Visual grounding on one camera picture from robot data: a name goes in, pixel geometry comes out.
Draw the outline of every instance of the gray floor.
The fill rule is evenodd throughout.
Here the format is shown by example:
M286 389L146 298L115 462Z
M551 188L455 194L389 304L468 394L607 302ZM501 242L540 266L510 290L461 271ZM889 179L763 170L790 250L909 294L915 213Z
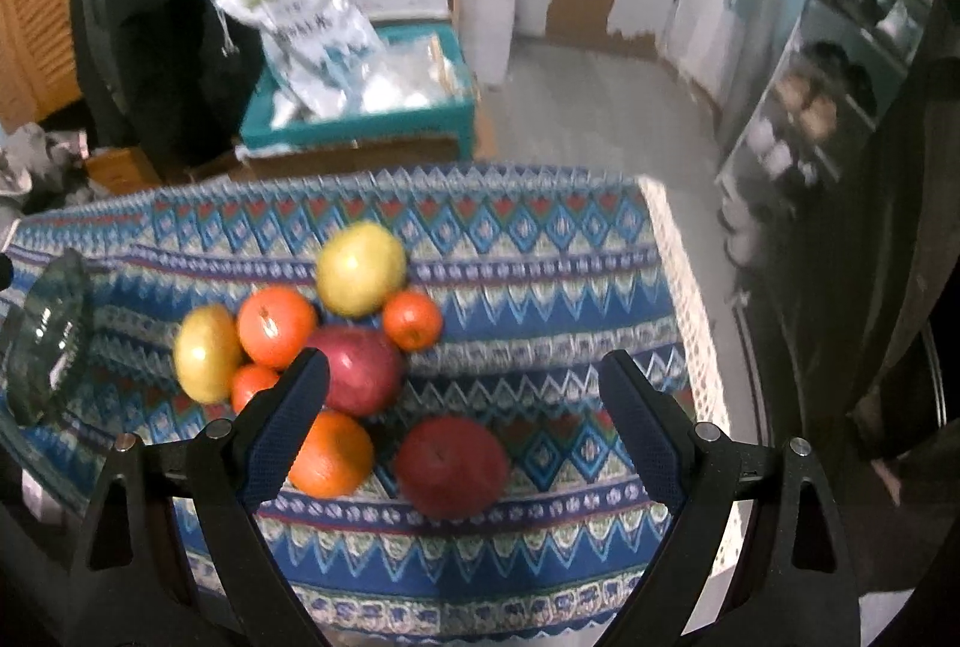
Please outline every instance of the gray floor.
M484 97L505 160L614 169L664 183L707 306L731 434L757 440L754 401L731 313L709 110L659 65L517 41L502 88Z

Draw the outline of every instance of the glass bowl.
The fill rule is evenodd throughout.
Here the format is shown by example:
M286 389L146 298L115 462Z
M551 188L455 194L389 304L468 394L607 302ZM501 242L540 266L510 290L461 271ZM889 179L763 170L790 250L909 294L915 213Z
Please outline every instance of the glass bowl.
M73 249L40 274L7 355L7 406L21 426L56 415L76 390L93 337L90 278Z

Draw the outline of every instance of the yellow fruit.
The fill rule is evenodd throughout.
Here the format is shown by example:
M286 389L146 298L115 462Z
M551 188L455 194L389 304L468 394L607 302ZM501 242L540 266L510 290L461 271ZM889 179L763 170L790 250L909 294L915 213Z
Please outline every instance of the yellow fruit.
M223 306L201 306L186 316L174 342L176 380L197 403L227 400L243 363L233 317Z
M339 231L317 257L317 292L337 316L373 313L406 279L403 244L373 221Z

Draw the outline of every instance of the screw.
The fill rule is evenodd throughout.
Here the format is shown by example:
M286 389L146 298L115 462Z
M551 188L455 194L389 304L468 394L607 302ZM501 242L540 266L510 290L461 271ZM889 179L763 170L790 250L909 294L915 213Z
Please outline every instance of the screw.
M230 431L233 430L233 423L230 420L224 420L221 417L219 420L213 420L210 425L203 428L203 432L208 435L210 439L225 439L230 435Z
M704 441L717 441L720 438L720 428L714 425L712 422L698 422L697 427L694 428L697 432L697 436Z
M813 451L810 442L806 439L790 439L790 448L802 458L805 458Z
M140 441L140 436L136 433L121 433L114 441L113 448L118 452L130 452L137 441Z

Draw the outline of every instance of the louvered door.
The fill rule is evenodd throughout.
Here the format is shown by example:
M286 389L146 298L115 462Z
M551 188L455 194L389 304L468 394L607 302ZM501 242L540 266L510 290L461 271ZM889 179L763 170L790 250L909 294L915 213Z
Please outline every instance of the louvered door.
M0 122L10 132L80 99L69 0L0 0Z

